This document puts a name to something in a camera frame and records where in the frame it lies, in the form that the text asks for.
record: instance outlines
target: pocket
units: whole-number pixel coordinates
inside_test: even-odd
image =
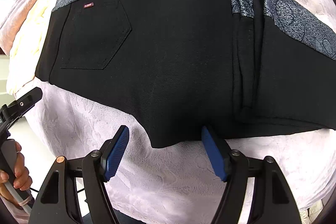
[[[61,68],[104,69],[132,28],[119,0],[93,2],[69,17]]]

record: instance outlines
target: silver screw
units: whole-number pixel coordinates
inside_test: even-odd
[[[92,156],[92,157],[98,157],[99,154],[100,154],[100,151],[99,151],[99,150],[93,150],[93,151],[91,152],[91,156]]]
[[[240,155],[240,152],[239,152],[237,149],[233,149],[233,150],[231,150],[231,154],[232,154],[233,156],[239,156],[239,155]]]
[[[266,161],[269,162],[270,164],[274,162],[274,159],[271,156],[265,157]]]

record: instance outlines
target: screw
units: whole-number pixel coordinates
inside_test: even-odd
[[[265,157],[265,160],[269,162],[270,164],[274,162],[274,159],[271,156]]]
[[[92,157],[98,157],[100,155],[100,151],[99,150],[93,150],[92,152],[91,152],[91,156]]]
[[[231,154],[232,154],[233,156],[239,156],[239,155],[240,155],[240,152],[239,152],[237,149],[233,149],[233,150],[231,150]]]
[[[60,164],[61,162],[63,162],[65,160],[65,158],[63,156],[60,156],[56,159],[56,161]]]

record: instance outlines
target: white plush blanket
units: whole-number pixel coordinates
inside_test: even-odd
[[[296,1],[336,30],[336,7],[332,0]],[[16,19],[23,14],[9,15],[0,30],[1,47],[6,44],[5,49],[11,48],[8,26],[19,25],[20,20]],[[111,138],[121,124],[130,128],[124,158],[116,176],[106,185],[114,208],[145,223],[211,222],[225,185],[214,175],[201,142],[153,149],[134,117],[117,109],[36,78],[16,96],[22,96],[34,86],[41,87],[44,95],[26,114],[26,119],[55,156],[65,155],[69,159],[85,156]],[[335,138],[333,130],[319,130],[229,140],[228,143],[249,157],[273,156],[286,176],[298,207],[304,209],[323,198],[336,182]],[[240,223],[247,221],[252,192],[253,181],[249,180]]]

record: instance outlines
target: clothing tag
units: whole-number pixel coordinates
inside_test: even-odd
[[[89,7],[92,7],[93,6],[93,2],[89,3],[89,4],[85,4],[84,5],[84,8],[89,8]]]

